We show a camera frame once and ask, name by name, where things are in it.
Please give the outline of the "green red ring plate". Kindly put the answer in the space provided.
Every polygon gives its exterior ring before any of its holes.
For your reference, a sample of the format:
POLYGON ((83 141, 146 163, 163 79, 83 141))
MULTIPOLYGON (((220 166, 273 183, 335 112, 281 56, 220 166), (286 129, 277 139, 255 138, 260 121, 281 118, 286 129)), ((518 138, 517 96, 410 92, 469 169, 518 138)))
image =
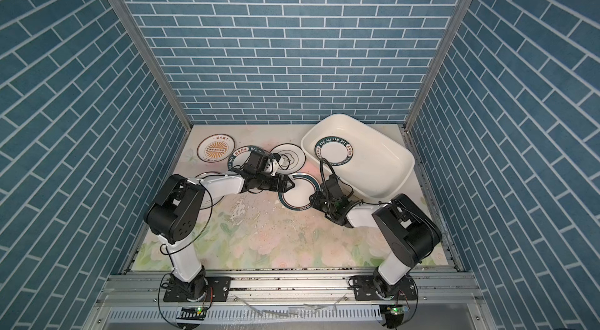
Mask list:
POLYGON ((320 189, 318 181, 306 173, 294 173, 289 176, 294 187, 287 192, 279 193, 278 200, 281 204, 292 211, 305 211, 311 208, 310 197, 320 189))

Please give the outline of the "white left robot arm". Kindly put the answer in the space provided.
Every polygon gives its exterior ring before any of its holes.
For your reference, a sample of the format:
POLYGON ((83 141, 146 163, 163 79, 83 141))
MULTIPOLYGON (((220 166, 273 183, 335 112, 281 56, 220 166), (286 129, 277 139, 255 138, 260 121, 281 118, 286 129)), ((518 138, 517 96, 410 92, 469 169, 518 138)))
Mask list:
POLYGON ((165 244, 174 277, 183 283, 190 283, 203 270, 192 248, 192 231, 205 200, 213 201, 254 189, 285 193, 294 188, 291 177, 281 174, 226 172, 204 179, 171 175, 148 209, 145 223, 165 244))

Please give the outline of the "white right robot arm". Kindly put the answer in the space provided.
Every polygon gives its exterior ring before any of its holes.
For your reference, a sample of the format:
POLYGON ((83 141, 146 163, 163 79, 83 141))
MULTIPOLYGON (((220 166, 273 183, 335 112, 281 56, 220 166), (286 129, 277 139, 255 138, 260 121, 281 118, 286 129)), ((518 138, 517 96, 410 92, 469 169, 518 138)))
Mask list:
POLYGON ((336 225, 379 229, 391 250, 374 272, 381 292, 397 286, 442 241, 439 227, 404 193, 378 203, 351 201, 338 177, 331 175, 309 203, 336 225))

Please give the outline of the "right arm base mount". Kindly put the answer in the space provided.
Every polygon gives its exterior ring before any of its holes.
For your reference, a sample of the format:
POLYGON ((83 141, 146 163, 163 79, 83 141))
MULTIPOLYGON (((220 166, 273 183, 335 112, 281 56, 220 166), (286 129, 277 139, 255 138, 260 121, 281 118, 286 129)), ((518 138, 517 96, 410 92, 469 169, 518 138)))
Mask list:
POLYGON ((416 300, 417 284, 410 275, 405 275, 397 283, 389 284, 379 272, 373 275, 353 275, 348 280, 357 301, 375 300, 416 300))

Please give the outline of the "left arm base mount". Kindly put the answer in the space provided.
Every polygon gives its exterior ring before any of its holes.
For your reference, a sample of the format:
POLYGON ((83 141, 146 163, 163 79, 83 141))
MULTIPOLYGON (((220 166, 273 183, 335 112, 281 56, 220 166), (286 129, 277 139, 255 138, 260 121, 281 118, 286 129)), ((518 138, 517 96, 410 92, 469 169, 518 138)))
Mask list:
POLYGON ((206 277, 204 267, 190 282, 181 281, 174 273, 168 275, 161 288, 165 289, 163 300, 167 303, 214 303, 226 302, 231 288, 231 278, 206 277))

